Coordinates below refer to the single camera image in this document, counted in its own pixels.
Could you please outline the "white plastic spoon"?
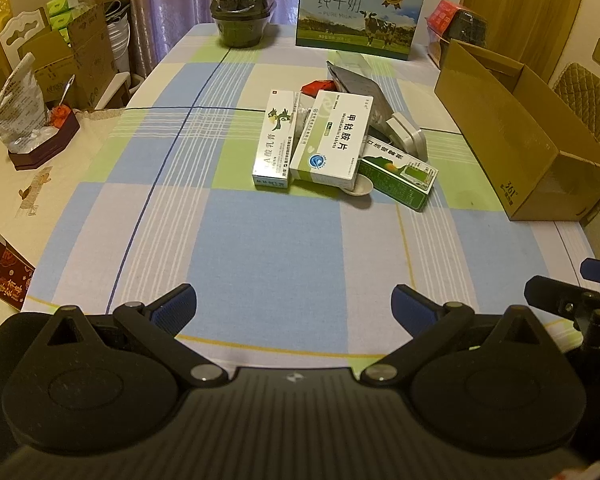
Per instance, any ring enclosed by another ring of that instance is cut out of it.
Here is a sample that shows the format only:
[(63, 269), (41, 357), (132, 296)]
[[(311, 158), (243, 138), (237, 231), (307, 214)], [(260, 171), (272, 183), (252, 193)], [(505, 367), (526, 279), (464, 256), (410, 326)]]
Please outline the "white plastic spoon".
[(342, 188), (341, 191), (350, 196), (361, 197), (370, 194), (373, 189), (373, 182), (368, 177), (365, 177), (364, 174), (358, 174), (354, 180), (352, 188), (350, 190)]

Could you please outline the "white ointment box green bird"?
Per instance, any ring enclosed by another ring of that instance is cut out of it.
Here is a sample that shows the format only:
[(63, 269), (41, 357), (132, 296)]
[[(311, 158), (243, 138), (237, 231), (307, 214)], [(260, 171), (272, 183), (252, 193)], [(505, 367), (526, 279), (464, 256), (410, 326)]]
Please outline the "white ointment box green bird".
[(252, 180), (257, 188), (288, 188), (299, 93), (272, 90), (266, 103)]

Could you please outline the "silver foil pouch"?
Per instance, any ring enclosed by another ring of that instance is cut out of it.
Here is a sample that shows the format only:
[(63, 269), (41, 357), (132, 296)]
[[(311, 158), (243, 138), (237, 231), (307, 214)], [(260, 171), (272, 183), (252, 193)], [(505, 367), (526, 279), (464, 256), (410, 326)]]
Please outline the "silver foil pouch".
[(392, 117), (393, 109), (378, 84), (370, 78), (351, 72), (332, 64), (332, 62), (327, 61), (326, 65), (329, 76), (332, 77), (339, 91), (373, 98), (370, 125), (378, 131), (385, 131), (386, 122)]

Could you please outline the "red candy packet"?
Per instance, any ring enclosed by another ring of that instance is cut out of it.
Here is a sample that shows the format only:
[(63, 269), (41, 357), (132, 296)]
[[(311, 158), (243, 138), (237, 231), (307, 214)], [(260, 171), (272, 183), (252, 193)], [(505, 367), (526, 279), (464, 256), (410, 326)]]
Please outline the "red candy packet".
[(336, 91), (337, 86), (332, 80), (314, 80), (301, 87), (301, 93), (311, 98), (316, 98), (321, 90)]

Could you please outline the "white grey small case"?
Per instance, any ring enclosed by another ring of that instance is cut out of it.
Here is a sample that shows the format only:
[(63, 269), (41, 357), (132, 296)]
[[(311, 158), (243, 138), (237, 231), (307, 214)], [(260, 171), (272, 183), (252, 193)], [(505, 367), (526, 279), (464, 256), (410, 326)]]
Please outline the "white grey small case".
[(426, 136), (422, 129), (416, 128), (403, 114), (394, 112), (385, 121), (385, 135), (401, 151), (423, 162), (428, 160)]

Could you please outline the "brown cardboard box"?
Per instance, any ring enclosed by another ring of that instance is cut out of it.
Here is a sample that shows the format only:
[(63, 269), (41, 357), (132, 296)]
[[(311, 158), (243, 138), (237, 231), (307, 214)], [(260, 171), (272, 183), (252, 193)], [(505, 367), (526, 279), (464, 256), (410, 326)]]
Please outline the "brown cardboard box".
[(580, 221), (600, 201), (600, 144), (527, 65), (454, 40), (434, 87), (514, 221)]

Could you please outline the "red envelope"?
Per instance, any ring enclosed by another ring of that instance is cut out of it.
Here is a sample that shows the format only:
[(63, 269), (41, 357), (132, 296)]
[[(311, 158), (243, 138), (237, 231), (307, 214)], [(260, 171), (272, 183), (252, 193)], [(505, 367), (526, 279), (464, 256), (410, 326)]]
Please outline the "red envelope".
[(0, 299), (20, 311), (35, 267), (0, 234)]

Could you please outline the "quilted brown chair cushion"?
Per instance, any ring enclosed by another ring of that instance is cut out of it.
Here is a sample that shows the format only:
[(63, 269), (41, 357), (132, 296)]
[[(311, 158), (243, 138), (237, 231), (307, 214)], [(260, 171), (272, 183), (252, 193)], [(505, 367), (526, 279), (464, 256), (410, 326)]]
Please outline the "quilted brown chair cushion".
[(558, 77), (554, 91), (600, 144), (600, 77), (579, 63), (570, 63)]

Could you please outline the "checked tablecloth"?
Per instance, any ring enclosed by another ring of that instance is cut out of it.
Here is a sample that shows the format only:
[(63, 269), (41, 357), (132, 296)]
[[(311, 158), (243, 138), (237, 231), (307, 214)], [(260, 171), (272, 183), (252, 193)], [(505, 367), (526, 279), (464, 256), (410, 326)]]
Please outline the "checked tablecloth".
[(507, 218), (434, 96), (423, 47), (372, 56), (368, 73), (421, 126), (439, 171), (414, 211), (298, 182), (259, 190), (251, 170), (268, 94), (326, 75), (332, 51), (271, 26), (230, 50), (212, 24), (190, 30), (140, 87), (79, 180), (42, 253), (26, 303), (107, 313), (193, 285), (181, 340), (227, 366), (361, 368), (407, 341), (390, 296), (407, 284), (437, 302), (501, 313), (536, 274), (576, 284), (592, 254), (573, 222)]

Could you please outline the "dark wooden tray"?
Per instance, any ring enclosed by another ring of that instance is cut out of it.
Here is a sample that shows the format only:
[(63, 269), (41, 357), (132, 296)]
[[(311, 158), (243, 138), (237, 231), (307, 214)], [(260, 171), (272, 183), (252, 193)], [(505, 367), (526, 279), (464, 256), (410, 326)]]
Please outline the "dark wooden tray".
[(27, 154), (8, 153), (9, 159), (15, 167), (15, 170), (30, 170), (40, 168), (44, 162), (48, 162), (53, 157), (61, 153), (79, 131), (80, 125), (76, 114), (69, 110), (62, 126), (44, 142), (38, 144), (36, 148)]

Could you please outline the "brown cardboard boxes stack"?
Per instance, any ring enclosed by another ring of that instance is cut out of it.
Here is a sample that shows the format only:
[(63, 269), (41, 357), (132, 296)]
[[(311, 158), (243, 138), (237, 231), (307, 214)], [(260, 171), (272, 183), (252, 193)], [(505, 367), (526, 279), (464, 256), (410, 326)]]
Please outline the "brown cardboard boxes stack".
[(65, 42), (59, 30), (45, 27), (17, 49), (15, 63), (26, 53), (34, 55), (32, 70), (46, 103), (59, 102), (73, 76), (67, 104), (94, 110), (116, 74), (102, 6), (92, 6), (70, 23), (68, 38)]

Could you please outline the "black red wrapped container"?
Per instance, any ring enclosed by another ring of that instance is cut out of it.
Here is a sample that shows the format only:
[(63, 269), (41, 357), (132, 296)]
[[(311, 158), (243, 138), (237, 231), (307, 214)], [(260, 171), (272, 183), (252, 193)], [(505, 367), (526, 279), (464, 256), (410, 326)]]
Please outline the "black red wrapped container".
[(441, 0), (427, 18), (429, 57), (439, 68), (452, 40), (486, 46), (486, 20), (464, 6)]

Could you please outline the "blue milk carton box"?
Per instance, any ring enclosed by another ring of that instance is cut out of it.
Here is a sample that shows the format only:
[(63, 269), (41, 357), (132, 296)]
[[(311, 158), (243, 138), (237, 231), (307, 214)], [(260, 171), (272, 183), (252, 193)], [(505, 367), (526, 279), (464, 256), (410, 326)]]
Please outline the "blue milk carton box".
[(424, 0), (299, 0), (296, 44), (407, 60)]

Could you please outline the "black wrapped bowl container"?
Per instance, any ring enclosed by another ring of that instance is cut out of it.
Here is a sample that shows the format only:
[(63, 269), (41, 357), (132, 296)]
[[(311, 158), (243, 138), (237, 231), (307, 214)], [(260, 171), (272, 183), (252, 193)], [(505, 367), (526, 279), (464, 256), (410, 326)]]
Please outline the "black wrapped bowl container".
[(211, 0), (210, 13), (228, 48), (258, 44), (275, 9), (275, 0)]

